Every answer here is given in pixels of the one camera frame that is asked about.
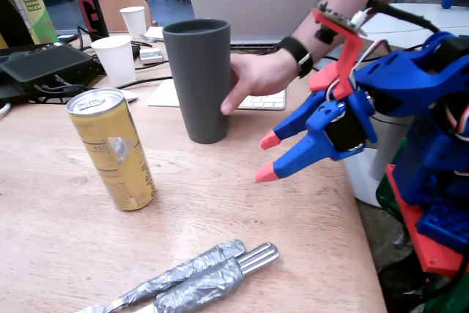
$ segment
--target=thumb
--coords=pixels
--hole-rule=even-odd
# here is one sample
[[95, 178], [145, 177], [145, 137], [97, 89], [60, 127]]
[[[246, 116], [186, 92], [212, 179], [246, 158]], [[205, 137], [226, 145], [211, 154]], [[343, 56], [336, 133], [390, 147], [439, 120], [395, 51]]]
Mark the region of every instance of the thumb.
[[225, 100], [221, 104], [221, 112], [224, 115], [233, 114], [235, 109], [240, 106], [244, 98], [251, 93], [251, 86], [248, 81], [240, 77], [236, 86], [233, 87], [232, 91], [226, 96]]

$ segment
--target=gray cup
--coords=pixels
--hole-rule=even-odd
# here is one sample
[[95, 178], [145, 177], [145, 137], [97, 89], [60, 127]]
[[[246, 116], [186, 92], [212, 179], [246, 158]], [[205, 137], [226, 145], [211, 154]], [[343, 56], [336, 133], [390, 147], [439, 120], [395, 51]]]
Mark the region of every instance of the gray cup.
[[183, 21], [164, 27], [163, 37], [189, 138], [205, 144], [224, 139], [229, 120], [220, 105], [231, 89], [229, 24]]

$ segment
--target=black wristwatch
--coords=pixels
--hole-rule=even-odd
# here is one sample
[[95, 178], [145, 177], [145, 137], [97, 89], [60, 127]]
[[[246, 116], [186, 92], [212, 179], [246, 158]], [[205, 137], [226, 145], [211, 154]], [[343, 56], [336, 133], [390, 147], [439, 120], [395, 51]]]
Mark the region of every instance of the black wristwatch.
[[277, 45], [277, 48], [283, 48], [288, 51], [300, 67], [300, 78], [305, 77], [313, 69], [313, 59], [308, 50], [298, 40], [293, 37], [285, 37]]

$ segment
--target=keyboard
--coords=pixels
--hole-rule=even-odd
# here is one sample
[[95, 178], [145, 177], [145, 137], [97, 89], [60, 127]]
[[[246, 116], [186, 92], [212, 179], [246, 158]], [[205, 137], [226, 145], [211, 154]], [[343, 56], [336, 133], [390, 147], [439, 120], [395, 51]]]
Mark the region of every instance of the keyboard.
[[[274, 95], [254, 97], [249, 95], [238, 107], [238, 109], [253, 110], [283, 110], [286, 106], [285, 90]], [[155, 90], [152, 97], [147, 102], [149, 106], [179, 106], [176, 88], [173, 80], [165, 80]]]
[[249, 95], [238, 106], [238, 109], [259, 109], [259, 110], [283, 110], [285, 109], [285, 90], [274, 95], [253, 96]]

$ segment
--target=energy drink can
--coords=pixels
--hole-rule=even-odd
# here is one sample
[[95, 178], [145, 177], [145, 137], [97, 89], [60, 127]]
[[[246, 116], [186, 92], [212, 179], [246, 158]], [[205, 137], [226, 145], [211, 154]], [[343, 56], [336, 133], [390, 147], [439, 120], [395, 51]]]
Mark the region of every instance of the energy drink can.
[[35, 44], [59, 41], [43, 0], [15, 0]]
[[124, 95], [93, 89], [69, 100], [67, 110], [104, 185], [120, 210], [137, 210], [155, 185]]

